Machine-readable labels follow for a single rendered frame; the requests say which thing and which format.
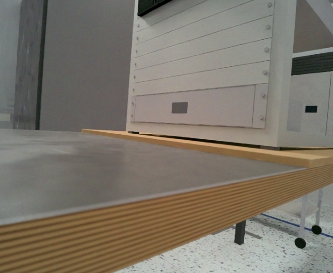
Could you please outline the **tan wooden board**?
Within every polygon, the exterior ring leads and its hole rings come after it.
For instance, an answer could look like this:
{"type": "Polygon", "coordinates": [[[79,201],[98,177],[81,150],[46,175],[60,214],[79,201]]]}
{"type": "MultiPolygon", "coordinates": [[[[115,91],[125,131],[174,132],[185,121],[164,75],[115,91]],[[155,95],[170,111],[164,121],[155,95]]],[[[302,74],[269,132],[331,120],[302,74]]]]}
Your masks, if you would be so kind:
{"type": "Polygon", "coordinates": [[[260,149],[261,146],[255,144],[142,132],[131,134],[128,131],[93,129],[82,129],[81,132],[306,168],[333,164],[333,151],[317,151],[330,147],[280,147],[279,151],[272,151],[260,149]]]}

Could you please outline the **white rack cabinet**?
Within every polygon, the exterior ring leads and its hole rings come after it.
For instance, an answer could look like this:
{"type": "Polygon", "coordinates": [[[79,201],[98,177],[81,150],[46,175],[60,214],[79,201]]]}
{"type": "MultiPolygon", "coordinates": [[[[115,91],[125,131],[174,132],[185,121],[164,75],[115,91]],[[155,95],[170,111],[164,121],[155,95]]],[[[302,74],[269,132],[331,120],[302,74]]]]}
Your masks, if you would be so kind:
{"type": "Polygon", "coordinates": [[[292,55],[333,47],[333,0],[172,0],[139,17],[135,0],[126,131],[333,147],[301,131],[292,55]]]}

